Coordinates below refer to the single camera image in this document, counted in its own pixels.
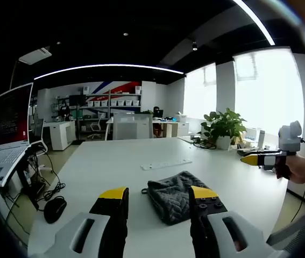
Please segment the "person's right hand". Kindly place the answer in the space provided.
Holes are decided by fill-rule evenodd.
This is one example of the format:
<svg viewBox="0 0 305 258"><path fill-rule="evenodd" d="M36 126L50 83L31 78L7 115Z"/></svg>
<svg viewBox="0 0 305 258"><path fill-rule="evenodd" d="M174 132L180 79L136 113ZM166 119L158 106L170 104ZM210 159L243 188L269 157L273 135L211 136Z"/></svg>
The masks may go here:
<svg viewBox="0 0 305 258"><path fill-rule="evenodd" d="M286 165L291 172L290 180L297 184L305 183L305 157L295 155L288 156Z"/></svg>

